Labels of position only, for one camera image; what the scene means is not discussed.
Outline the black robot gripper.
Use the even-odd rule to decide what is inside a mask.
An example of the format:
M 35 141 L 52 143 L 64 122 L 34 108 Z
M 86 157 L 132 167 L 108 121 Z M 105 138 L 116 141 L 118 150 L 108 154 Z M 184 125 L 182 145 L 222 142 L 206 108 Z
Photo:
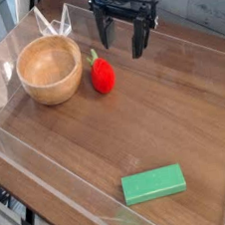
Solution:
M 143 50 L 147 47 L 149 27 L 155 29 L 158 25 L 156 4 L 159 0 L 91 0 L 92 5 L 98 4 L 109 11 L 114 17 L 123 20 L 131 20 L 136 13 L 142 13 L 144 17 L 137 17 L 133 20 L 133 36 L 132 36 L 132 57 L 140 58 Z M 95 6 L 94 15 L 100 39 L 103 46 L 109 49 L 113 44 L 115 31 L 113 18 L 106 14 L 106 11 L 99 6 Z

